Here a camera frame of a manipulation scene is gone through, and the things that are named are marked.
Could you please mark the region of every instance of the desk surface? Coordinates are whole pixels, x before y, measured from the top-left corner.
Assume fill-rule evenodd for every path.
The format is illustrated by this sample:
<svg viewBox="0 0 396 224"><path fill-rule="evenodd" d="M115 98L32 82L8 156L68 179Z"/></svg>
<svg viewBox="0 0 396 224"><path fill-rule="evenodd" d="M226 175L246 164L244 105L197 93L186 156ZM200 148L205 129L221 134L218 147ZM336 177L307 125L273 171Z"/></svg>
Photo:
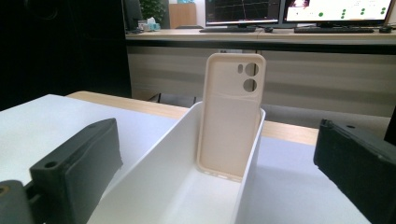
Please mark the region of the desk surface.
<svg viewBox="0 0 396 224"><path fill-rule="evenodd" d="M161 30L127 35L128 46L200 49L257 49L277 51L396 54L396 33L295 34L292 29L265 33L199 33L194 30Z"/></svg>
<svg viewBox="0 0 396 224"><path fill-rule="evenodd" d="M110 105L172 119L180 119L188 110L188 108L180 106L161 105L88 91L78 91L67 96L100 105ZM318 138L318 129L265 121L262 128L262 135L314 146Z"/></svg>

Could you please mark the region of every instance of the phone case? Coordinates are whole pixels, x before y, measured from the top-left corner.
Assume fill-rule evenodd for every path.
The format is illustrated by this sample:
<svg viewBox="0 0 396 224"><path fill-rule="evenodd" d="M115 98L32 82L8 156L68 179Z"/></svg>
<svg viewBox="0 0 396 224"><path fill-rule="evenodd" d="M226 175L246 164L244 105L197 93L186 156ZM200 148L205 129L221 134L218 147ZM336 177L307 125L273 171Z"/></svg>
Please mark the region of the phone case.
<svg viewBox="0 0 396 224"><path fill-rule="evenodd" d="M216 53L207 60L197 150L203 171L242 178L262 117L265 69L259 54Z"/></svg>

